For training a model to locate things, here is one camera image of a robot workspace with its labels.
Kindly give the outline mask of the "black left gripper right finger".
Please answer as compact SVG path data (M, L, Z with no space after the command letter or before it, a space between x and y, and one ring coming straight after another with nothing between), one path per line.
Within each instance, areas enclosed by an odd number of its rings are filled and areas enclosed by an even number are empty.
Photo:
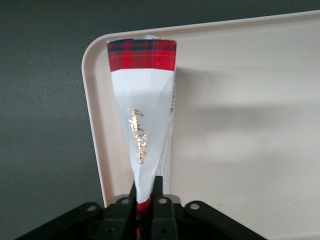
M176 240L177 223L174 216L172 200L163 193L163 177L156 176L154 180L152 195L152 240Z

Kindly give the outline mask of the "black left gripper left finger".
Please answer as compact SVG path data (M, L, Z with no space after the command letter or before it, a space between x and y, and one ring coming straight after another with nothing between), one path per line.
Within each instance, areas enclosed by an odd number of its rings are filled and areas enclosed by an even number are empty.
M135 240L137 238L136 187L129 194L115 196L102 211L96 240Z

